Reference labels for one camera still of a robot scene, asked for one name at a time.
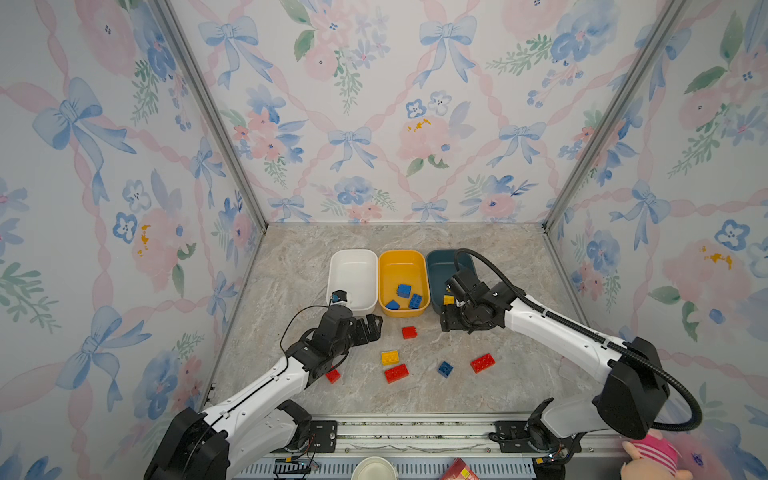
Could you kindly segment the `dark teal plastic container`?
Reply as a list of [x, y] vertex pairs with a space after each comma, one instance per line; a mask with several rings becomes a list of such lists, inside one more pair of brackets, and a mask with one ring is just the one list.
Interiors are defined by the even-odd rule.
[[454, 265], [455, 249], [433, 250], [426, 256], [427, 280], [431, 305], [433, 310], [442, 316], [444, 308], [450, 305], [443, 304], [443, 297], [451, 295], [448, 281], [458, 272]]

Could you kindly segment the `white plastic container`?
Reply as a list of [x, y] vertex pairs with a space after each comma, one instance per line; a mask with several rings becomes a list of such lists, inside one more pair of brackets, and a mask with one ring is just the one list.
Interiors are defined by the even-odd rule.
[[355, 317], [372, 314], [378, 303], [378, 256], [367, 249], [337, 251], [330, 260], [326, 302], [336, 303], [338, 290], [346, 292], [346, 306]]

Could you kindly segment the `yellow plastic container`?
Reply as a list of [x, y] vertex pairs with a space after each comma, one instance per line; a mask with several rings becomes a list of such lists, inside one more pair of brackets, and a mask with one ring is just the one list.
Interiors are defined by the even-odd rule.
[[[416, 250], [390, 250], [379, 256], [379, 292], [378, 301], [383, 313], [392, 318], [408, 318], [423, 314], [430, 306], [431, 297], [427, 280], [426, 259]], [[401, 298], [396, 294], [399, 284], [412, 287], [412, 294], [423, 297], [420, 309], [408, 308], [410, 298]], [[389, 310], [385, 305], [396, 300], [399, 310]]]

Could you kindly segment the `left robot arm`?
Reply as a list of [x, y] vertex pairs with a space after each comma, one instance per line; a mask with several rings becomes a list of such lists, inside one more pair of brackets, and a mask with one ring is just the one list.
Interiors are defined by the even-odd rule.
[[309, 451], [312, 416], [294, 396], [338, 368], [354, 347], [380, 339], [383, 319], [325, 305], [319, 324], [284, 349], [265, 374], [202, 412], [186, 408], [166, 430], [147, 479], [232, 479], [275, 451]]

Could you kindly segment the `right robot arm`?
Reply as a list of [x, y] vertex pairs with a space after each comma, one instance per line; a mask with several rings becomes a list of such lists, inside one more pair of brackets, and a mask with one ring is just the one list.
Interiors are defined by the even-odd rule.
[[566, 400], [542, 401], [523, 428], [532, 448], [550, 452], [580, 433], [613, 430], [640, 440], [653, 428], [669, 397], [667, 382], [648, 366], [660, 365], [648, 342], [625, 345], [560, 315], [503, 282], [490, 288], [468, 269], [447, 281], [454, 303], [444, 308], [451, 328], [467, 332], [502, 328], [527, 336], [568, 359], [600, 390]]

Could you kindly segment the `red lego brick left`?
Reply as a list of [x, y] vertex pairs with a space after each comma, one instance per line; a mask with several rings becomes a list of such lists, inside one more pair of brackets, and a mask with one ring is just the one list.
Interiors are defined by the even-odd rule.
[[331, 384], [334, 384], [341, 378], [341, 374], [336, 369], [332, 369], [326, 374], [326, 378]]

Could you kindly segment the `small red lego brick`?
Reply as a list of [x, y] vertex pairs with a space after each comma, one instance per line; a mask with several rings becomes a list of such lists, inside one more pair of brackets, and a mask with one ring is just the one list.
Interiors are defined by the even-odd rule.
[[418, 336], [417, 329], [413, 326], [404, 327], [402, 329], [402, 336], [404, 339], [414, 339]]

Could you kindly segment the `long red lego centre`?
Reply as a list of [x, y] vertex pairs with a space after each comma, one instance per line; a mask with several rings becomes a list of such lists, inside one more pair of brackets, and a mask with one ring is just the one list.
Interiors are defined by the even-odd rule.
[[384, 372], [384, 374], [385, 374], [387, 383], [392, 384], [396, 381], [407, 378], [410, 372], [408, 370], [408, 367], [405, 364], [399, 364], [390, 369], [387, 369]]

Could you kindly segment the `red lego brick right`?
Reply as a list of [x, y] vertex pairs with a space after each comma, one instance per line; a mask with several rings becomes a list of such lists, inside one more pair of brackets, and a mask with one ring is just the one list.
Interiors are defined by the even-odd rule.
[[490, 353], [480, 356], [470, 362], [470, 366], [475, 374], [479, 374], [480, 372], [487, 370], [495, 364], [496, 360]]

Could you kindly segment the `small dark blue lego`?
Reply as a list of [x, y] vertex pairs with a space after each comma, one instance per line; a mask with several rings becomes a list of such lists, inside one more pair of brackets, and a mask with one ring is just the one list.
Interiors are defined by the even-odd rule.
[[448, 362], [446, 362], [446, 361], [443, 361], [443, 362], [442, 362], [442, 363], [441, 363], [441, 364], [438, 366], [438, 369], [437, 369], [437, 371], [438, 371], [438, 373], [439, 373], [441, 376], [443, 376], [444, 378], [448, 378], [448, 377], [451, 375], [452, 371], [453, 371], [453, 366], [452, 366], [451, 364], [449, 364]]

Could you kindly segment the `white bowl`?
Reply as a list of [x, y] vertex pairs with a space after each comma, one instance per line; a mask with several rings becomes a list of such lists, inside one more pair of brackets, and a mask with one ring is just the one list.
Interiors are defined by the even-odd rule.
[[351, 480], [398, 480], [392, 463], [382, 457], [367, 457], [353, 470]]

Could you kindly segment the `red packet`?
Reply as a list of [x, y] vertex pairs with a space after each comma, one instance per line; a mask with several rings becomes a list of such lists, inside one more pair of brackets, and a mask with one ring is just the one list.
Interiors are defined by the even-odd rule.
[[479, 480], [479, 477], [463, 459], [456, 458], [440, 480]]

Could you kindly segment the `pink plush toy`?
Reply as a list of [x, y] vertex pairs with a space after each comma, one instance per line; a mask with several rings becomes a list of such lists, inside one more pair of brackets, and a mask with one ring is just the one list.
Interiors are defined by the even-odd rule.
[[678, 467], [679, 452], [659, 430], [651, 429], [641, 440], [622, 442], [629, 461], [622, 465], [622, 480], [692, 480], [693, 474]]

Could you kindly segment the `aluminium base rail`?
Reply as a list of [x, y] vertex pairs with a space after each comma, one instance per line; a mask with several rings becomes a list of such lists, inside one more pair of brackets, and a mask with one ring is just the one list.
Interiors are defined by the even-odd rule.
[[331, 452], [302, 454], [275, 451], [246, 467], [232, 479], [351, 479], [367, 457], [394, 465], [399, 479], [440, 479], [456, 458], [463, 459], [480, 479], [617, 479], [629, 456], [620, 438], [598, 432], [583, 437], [577, 452], [566, 448], [563, 462], [535, 451], [505, 453], [489, 435], [495, 424], [520, 421], [518, 415], [340, 416], [335, 421]]

